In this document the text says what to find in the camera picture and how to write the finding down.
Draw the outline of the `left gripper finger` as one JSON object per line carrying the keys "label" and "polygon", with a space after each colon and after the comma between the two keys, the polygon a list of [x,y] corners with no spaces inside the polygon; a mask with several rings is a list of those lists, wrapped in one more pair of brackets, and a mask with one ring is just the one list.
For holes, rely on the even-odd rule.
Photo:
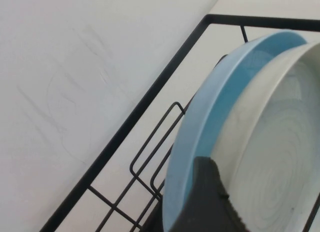
{"label": "left gripper finger", "polygon": [[198,156],[193,162],[192,186],[172,231],[248,231],[233,207],[217,164]]}

